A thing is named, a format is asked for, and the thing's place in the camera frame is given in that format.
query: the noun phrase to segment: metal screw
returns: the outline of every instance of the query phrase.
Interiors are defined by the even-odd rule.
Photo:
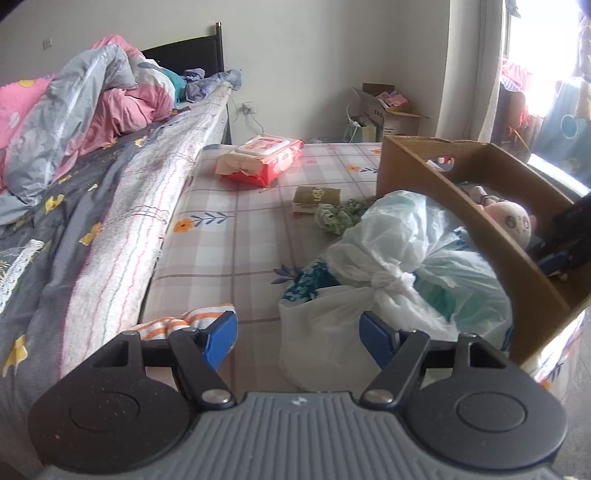
[[[363,399],[376,405],[387,405],[394,401],[394,396],[388,390],[368,390],[363,395]]]
[[[211,390],[203,392],[201,398],[203,401],[212,405],[222,405],[228,403],[232,399],[232,394],[221,388],[212,388]]]

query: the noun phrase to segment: green crochet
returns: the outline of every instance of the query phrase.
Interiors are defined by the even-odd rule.
[[[316,208],[314,220],[322,230],[343,235],[347,228],[361,221],[361,217],[374,201],[349,199],[337,206],[321,203]]]

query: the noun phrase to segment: lace trim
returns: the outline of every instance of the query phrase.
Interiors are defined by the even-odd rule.
[[[6,303],[12,295],[12,291],[17,286],[18,279],[21,278],[25,268],[31,262],[33,255],[43,248],[43,245],[45,243],[40,240],[29,240],[12,265],[8,267],[6,276],[2,283],[0,283],[0,314],[4,311]]]

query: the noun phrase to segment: bed frame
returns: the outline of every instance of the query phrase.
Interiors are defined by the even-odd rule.
[[[157,61],[161,67],[179,75],[182,75],[185,70],[200,68],[205,70],[206,77],[210,77],[223,72],[225,69],[223,65],[222,24],[220,22],[216,23],[215,31],[215,35],[169,43],[149,48],[142,53],[146,58]],[[232,145],[229,121],[226,124],[223,143]]]

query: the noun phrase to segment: doll face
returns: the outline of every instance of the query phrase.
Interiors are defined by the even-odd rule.
[[[484,211],[502,229],[515,240],[521,248],[526,248],[530,243],[532,220],[525,209],[513,202],[504,201],[488,205]]]
[[[506,215],[505,225],[518,235],[522,235],[531,229],[530,218],[527,215]]]

